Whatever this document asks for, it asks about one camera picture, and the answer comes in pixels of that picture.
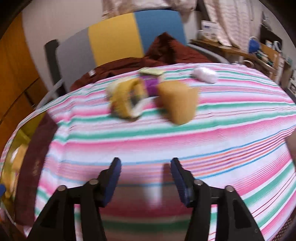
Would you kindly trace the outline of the person right hand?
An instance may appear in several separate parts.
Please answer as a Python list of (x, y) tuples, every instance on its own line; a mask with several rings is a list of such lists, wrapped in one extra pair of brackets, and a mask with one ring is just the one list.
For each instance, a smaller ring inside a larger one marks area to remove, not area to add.
[(291, 134), (289, 137), (285, 139), (285, 142), (287, 144), (289, 153), (292, 157), (292, 160), (294, 162), (294, 165), (296, 166), (296, 136), (295, 133)]

